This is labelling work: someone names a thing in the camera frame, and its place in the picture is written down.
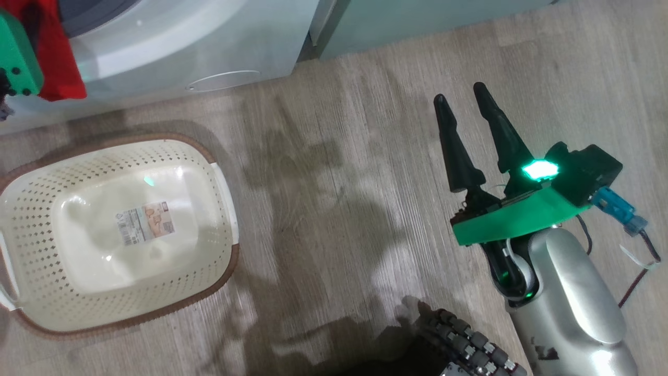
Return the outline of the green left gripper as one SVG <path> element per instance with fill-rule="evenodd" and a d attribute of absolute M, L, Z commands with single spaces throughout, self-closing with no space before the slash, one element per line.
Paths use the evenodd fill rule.
<path fill-rule="evenodd" d="M 36 96 L 44 76 L 26 29 L 0 8 L 0 98 Z"/>

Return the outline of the white washing machine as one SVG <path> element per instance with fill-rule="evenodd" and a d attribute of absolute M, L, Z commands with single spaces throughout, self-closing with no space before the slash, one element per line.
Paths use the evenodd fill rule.
<path fill-rule="evenodd" d="M 14 96 L 0 135 L 291 74 L 319 0 L 56 0 L 84 99 Z"/>

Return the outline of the cream perforated laundry basket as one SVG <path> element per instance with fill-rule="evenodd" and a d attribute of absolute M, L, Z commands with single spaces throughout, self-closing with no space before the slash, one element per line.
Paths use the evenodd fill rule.
<path fill-rule="evenodd" d="M 115 215 L 167 202 L 175 232 L 124 246 Z M 214 155 L 177 133 L 70 148 L 0 176 L 0 310 L 48 336 L 145 323 L 217 292 L 240 252 Z"/>

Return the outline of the paper basket label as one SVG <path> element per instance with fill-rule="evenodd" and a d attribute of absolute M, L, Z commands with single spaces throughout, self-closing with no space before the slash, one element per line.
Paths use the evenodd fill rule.
<path fill-rule="evenodd" d="M 124 246 L 144 243 L 176 231 L 167 202 L 150 203 L 115 215 Z"/>

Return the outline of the pale green plain cabinet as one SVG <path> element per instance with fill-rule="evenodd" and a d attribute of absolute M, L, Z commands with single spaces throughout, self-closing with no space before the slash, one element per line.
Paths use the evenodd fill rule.
<path fill-rule="evenodd" d="M 308 32 L 321 60 L 520 14 L 561 0 L 319 0 Z"/>

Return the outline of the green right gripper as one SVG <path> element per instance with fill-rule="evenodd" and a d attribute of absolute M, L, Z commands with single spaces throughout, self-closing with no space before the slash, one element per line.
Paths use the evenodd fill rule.
<path fill-rule="evenodd" d="M 474 84 L 474 95 L 480 114 L 491 129 L 499 171 L 509 173 L 521 169 L 523 178 L 540 183 L 541 188 L 501 202 L 500 207 L 488 209 L 479 216 L 452 219 L 451 226 L 459 245 L 517 238 L 563 223 L 590 209 L 589 203 L 577 206 L 551 186 L 559 174 L 558 164 L 534 159 L 484 83 Z M 435 96 L 434 109 L 449 190 L 453 193 L 479 190 L 486 178 L 472 163 L 458 135 L 456 117 L 442 93 Z"/>

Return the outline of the red and white jersey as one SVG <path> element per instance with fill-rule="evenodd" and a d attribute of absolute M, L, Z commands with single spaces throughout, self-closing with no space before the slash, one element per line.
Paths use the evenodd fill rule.
<path fill-rule="evenodd" d="M 40 98 L 49 102 L 85 99 L 86 86 L 61 23 L 59 0 L 0 0 L 36 42 L 35 54 L 44 75 Z"/>

